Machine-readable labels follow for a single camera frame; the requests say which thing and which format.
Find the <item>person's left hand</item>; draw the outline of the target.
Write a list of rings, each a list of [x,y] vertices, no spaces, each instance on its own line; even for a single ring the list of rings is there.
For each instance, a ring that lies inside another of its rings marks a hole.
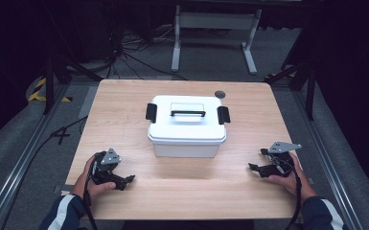
[[[87,191],[91,197],[95,197],[103,194],[104,192],[111,191],[116,187],[116,184],[113,182],[106,182],[97,185],[88,178],[88,175],[90,174],[90,167],[93,161],[94,156],[91,156],[86,161],[81,175],[78,177],[73,189],[71,190],[71,194],[83,198],[84,192]]]

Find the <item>white box lid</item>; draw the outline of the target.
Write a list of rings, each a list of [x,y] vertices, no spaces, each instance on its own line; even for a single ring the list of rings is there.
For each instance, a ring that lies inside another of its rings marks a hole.
[[[158,95],[150,104],[157,105],[156,123],[150,122],[148,137],[153,143],[212,142],[226,140],[226,127],[219,124],[220,99],[208,96]],[[203,110],[205,117],[171,116],[172,110]]]

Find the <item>white plastic storage box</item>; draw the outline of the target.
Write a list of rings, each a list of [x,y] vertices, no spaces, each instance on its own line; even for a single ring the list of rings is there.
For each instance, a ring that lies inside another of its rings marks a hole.
[[[215,157],[221,142],[172,142],[154,143],[154,153],[160,157],[181,157],[181,158],[212,158]]]

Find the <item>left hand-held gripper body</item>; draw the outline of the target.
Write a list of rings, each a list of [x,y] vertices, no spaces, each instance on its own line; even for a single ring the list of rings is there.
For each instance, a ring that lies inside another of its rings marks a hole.
[[[120,155],[116,153],[114,148],[95,153],[91,170],[94,183],[97,185],[107,182],[113,182],[116,185],[121,184],[123,178],[113,173],[113,170],[121,161]]]

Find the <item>black lid handle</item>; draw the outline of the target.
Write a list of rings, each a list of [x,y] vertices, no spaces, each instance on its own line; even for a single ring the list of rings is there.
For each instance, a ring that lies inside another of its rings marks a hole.
[[[205,117],[206,112],[203,110],[172,110],[171,116],[198,116]]]

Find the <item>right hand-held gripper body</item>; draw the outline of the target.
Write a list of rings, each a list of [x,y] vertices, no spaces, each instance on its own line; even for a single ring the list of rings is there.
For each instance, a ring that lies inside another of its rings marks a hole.
[[[267,151],[267,159],[271,162],[269,175],[280,175],[287,177],[294,168],[293,160],[290,157],[291,150],[299,150],[300,144],[276,141]]]

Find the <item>white metal desk frame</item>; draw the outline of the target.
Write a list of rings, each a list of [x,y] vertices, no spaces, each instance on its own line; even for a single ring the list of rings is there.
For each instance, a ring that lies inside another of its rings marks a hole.
[[[251,14],[184,12],[180,6],[175,7],[174,45],[171,70],[179,70],[180,30],[181,29],[218,29],[248,31],[248,39],[242,43],[243,56],[251,75],[257,74],[257,67],[252,57],[251,46],[261,19],[261,10]]]

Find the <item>black tripod stand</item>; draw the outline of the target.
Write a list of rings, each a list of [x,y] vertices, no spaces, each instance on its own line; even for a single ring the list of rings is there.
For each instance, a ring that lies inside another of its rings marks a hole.
[[[61,56],[59,54],[51,54],[46,60],[43,77],[46,79],[46,103],[44,115],[47,115],[55,104],[55,79],[58,79],[60,84],[69,84],[71,82],[71,75],[68,66],[71,66],[78,72],[86,75],[93,81],[101,81],[102,78],[92,71],[86,69],[79,63]]]
[[[309,62],[303,62],[286,68],[277,74],[269,74],[265,77],[264,82],[272,84],[276,81],[284,79],[291,74],[294,75],[288,88],[291,91],[300,91],[304,85],[307,86],[305,110],[309,119],[313,120],[313,98],[315,90],[315,71],[313,65]]]

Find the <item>black box latch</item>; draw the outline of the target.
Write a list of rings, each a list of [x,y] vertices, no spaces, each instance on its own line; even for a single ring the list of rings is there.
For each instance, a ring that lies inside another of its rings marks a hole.
[[[148,103],[146,111],[146,119],[155,124],[156,118],[157,118],[157,105],[155,103]]]
[[[219,106],[217,108],[217,113],[220,125],[231,122],[229,108],[227,106]]]

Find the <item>person's right hand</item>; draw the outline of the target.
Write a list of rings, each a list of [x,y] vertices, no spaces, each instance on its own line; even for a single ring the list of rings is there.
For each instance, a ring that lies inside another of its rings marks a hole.
[[[314,191],[312,186],[309,183],[308,178],[306,177],[305,173],[300,167],[300,162],[298,160],[298,157],[292,153],[291,158],[293,160],[295,170],[297,172],[297,175],[299,176],[301,180],[301,201],[304,202],[306,199],[312,196],[317,196],[317,193]],[[271,175],[267,179],[267,181],[283,186],[287,191],[289,191],[293,195],[297,195],[297,180],[294,173],[291,173],[288,177],[282,177],[279,175]]]

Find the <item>yellow black floor tape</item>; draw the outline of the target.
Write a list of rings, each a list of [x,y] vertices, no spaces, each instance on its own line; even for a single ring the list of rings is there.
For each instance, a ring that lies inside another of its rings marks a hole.
[[[40,95],[40,91],[43,88],[43,86],[46,83],[46,79],[44,77],[42,77],[37,84],[35,85],[35,88],[33,90],[33,92],[31,93],[28,101],[40,101],[40,102],[45,102],[46,101],[46,97]]]

